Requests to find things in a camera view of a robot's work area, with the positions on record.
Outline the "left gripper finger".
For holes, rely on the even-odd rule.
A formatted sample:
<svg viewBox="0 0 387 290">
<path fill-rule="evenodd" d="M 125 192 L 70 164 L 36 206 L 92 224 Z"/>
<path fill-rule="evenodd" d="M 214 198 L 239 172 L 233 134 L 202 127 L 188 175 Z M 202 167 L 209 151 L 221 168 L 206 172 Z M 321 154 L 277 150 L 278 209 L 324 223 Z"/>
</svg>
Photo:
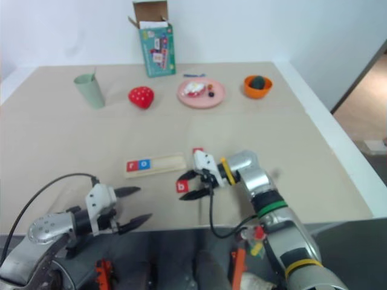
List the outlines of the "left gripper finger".
<svg viewBox="0 0 387 290">
<path fill-rule="evenodd" d="M 133 193 L 136 193 L 140 191 L 140 187 L 132 186 L 132 187 L 120 187 L 120 188 L 115 188 L 114 193 L 118 198 L 124 198 L 126 196 L 129 196 Z"/>
<path fill-rule="evenodd" d="M 145 222 L 147 222 L 152 217 L 152 213 L 143 214 L 131 219 L 127 224 L 118 225 L 118 234 L 122 235 L 127 232 L 133 231 L 141 227 Z"/>
</svg>

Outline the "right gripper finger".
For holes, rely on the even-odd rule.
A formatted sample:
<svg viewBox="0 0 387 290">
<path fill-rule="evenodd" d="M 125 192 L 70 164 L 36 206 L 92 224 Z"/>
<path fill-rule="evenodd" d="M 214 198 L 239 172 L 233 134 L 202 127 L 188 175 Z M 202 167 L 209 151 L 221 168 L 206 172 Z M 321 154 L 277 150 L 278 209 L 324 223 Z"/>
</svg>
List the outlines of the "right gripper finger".
<svg viewBox="0 0 387 290">
<path fill-rule="evenodd" d="M 182 174 L 179 178 L 178 181 L 189 181 L 191 179 L 196 178 L 199 175 L 198 172 L 195 170 L 188 170 L 186 173 Z"/>
<path fill-rule="evenodd" d="M 212 189 L 209 187 L 203 187 L 199 190 L 192 190 L 190 192 L 185 193 L 183 196 L 179 198 L 181 201 L 194 201 L 197 199 L 201 199 L 205 196 L 209 196 L 212 192 Z"/>
</svg>

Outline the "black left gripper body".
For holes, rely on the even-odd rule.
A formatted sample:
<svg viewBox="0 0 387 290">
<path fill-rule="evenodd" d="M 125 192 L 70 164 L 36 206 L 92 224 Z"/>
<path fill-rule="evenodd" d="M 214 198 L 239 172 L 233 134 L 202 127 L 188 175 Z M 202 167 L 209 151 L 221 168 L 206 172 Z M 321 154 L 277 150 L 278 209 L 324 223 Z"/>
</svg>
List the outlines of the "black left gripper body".
<svg viewBox="0 0 387 290">
<path fill-rule="evenodd" d="M 97 218 L 97 226 L 98 226 L 97 234 L 118 233 L 119 223 L 117 222 L 116 215 L 117 215 L 117 210 L 114 208 L 107 213 L 101 214 Z"/>
</svg>

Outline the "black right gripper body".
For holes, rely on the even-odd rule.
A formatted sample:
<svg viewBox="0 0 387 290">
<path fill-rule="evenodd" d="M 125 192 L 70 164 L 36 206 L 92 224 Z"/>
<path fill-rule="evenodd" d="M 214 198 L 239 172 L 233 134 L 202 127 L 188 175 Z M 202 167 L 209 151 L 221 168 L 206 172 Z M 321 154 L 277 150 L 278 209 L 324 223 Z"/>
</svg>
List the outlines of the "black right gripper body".
<svg viewBox="0 0 387 290">
<path fill-rule="evenodd" d="M 211 187 L 217 187 L 218 181 L 216 180 L 216 177 L 211 174 L 211 172 L 207 169 L 203 169 L 200 173 L 200 180 L 202 183 L 210 185 Z"/>
</svg>

